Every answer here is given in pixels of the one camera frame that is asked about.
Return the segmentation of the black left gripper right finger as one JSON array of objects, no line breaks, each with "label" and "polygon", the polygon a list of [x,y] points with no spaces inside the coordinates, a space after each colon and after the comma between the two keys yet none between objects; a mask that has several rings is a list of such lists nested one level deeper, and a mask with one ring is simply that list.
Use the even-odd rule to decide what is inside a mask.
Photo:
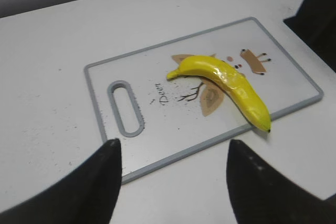
[{"label": "black left gripper right finger", "polygon": [[226,184],[238,223],[335,223],[335,205],[289,180],[241,140],[229,143]]}]

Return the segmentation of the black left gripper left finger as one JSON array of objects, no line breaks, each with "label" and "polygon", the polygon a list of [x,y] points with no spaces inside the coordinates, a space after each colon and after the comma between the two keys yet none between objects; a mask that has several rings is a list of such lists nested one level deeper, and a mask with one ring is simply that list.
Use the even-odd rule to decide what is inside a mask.
[{"label": "black left gripper left finger", "polygon": [[1,223],[109,223],[121,174],[121,143],[115,138],[51,187],[1,212]]}]

